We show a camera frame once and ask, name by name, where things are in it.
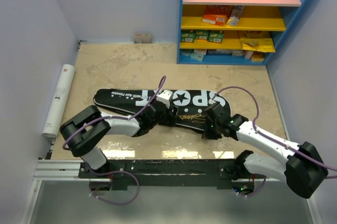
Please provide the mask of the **black racket cover bag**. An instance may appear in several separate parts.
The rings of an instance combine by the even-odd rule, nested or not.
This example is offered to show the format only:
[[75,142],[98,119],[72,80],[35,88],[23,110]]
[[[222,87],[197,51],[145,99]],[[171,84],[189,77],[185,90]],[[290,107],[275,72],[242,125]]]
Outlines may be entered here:
[[[215,96],[210,90],[174,90],[171,104],[178,108],[176,125],[202,133],[205,129],[206,113],[204,110],[210,105],[209,100],[221,104],[227,113],[231,107],[226,98]],[[95,105],[122,115],[137,113],[154,95],[154,90],[149,89],[99,89],[93,101]]]

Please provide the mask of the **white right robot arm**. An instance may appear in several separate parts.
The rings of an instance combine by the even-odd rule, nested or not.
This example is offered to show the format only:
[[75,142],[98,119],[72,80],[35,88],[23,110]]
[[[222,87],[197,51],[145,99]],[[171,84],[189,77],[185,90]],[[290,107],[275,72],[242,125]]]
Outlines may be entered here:
[[327,178],[328,170],[313,144],[298,144],[277,137],[242,115],[231,116],[218,102],[208,106],[204,112],[213,132],[268,154],[263,157],[251,151],[241,153],[234,166],[238,177],[260,174],[278,179],[304,199],[309,199]]

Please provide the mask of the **white shuttlecock tube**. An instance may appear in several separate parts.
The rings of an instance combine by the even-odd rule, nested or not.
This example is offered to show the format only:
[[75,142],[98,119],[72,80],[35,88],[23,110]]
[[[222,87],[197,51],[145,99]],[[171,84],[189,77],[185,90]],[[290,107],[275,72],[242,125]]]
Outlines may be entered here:
[[42,132],[44,137],[56,138],[58,135],[74,74],[74,66],[63,65]]

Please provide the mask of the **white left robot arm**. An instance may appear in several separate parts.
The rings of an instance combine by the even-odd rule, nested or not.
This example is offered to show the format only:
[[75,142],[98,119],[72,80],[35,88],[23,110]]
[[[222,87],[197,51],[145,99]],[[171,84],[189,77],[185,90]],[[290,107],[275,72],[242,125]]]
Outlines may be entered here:
[[85,161],[96,177],[103,178],[112,171],[107,157],[97,147],[105,135],[141,137],[158,124],[175,126],[178,110],[173,104],[167,106],[154,101],[133,117],[110,115],[101,112],[94,105],[88,106],[60,127],[65,140],[63,149]]

